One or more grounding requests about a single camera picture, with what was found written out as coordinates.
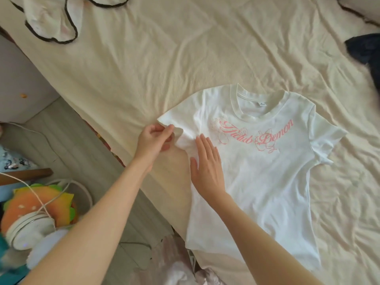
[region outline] mattress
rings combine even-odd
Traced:
[[[311,170],[313,229],[326,284],[380,283],[380,106],[368,69],[343,42],[378,31],[336,0],[130,0],[87,4],[71,44],[37,39],[0,0],[0,26],[127,164],[144,125],[201,89],[302,94],[349,134],[332,166]],[[141,189],[184,238],[190,177],[184,151],[161,154]],[[195,251],[227,284],[254,284],[230,257]]]

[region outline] floor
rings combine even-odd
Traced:
[[[22,153],[41,167],[50,167],[49,179],[67,178],[85,185],[98,201],[123,171],[123,166],[102,144],[78,114],[59,98],[24,126],[43,136],[21,128],[5,125],[0,142]],[[151,246],[173,233],[169,223],[140,191],[125,226],[121,242],[144,242]],[[141,245],[120,244],[109,266],[103,284],[129,284],[134,268],[146,268],[150,249]]]

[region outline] white t-shirt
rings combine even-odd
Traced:
[[[252,220],[308,269],[320,267],[311,223],[309,174],[347,133],[305,97],[288,91],[253,94],[238,85],[199,91],[166,112],[183,129],[176,145],[198,159],[194,139],[217,146],[226,191]],[[244,261],[226,226],[193,184],[186,247]]]

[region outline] orange plush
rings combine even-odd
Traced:
[[[56,185],[43,186],[40,184],[32,185],[33,190],[45,204],[57,197],[61,188]],[[67,226],[73,219],[71,208],[73,194],[63,193],[59,198],[46,205],[47,211],[55,220],[55,226]],[[5,206],[5,212],[1,220],[0,229],[3,235],[7,233],[9,227],[20,217],[40,209],[41,203],[28,187],[16,189],[14,196]]]

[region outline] t-shirt neckline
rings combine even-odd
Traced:
[[[243,111],[241,110],[239,103],[238,103],[238,96],[240,98],[243,98],[243,99],[246,99],[249,101],[266,102],[267,100],[269,100],[271,98],[271,96],[273,96],[274,94],[278,94],[278,93],[275,92],[275,93],[269,93],[269,94],[255,94],[255,93],[251,93],[251,92],[248,92],[247,90],[245,90],[239,83],[236,85],[231,85],[230,86],[230,99],[231,99],[232,109],[233,109],[235,115],[239,119],[246,121],[246,122],[254,123],[254,122],[267,120],[267,119],[274,117],[282,109],[282,107],[285,105],[286,101],[289,99],[290,92],[288,92],[288,91],[283,91],[283,92],[284,93],[283,93],[282,99],[278,102],[278,104],[272,110],[270,110],[269,112],[267,112],[267,113],[265,113],[259,117],[254,117],[254,116],[243,113]]]

